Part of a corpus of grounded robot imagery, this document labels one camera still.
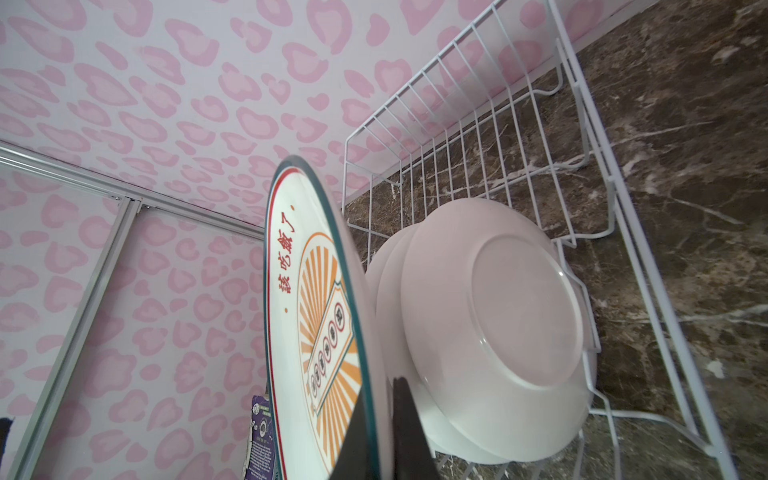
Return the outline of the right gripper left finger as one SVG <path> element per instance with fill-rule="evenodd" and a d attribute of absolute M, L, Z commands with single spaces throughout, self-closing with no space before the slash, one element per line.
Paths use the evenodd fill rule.
<path fill-rule="evenodd" d="M 366 420 L 365 401 L 360 396 L 356 401 L 336 465 L 329 476 L 330 480 L 372 478 Z"/>

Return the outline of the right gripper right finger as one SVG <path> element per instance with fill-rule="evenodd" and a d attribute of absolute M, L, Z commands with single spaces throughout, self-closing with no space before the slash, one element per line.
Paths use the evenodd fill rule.
<path fill-rule="evenodd" d="M 394 478 L 439 480 L 408 381 L 393 379 Z"/>

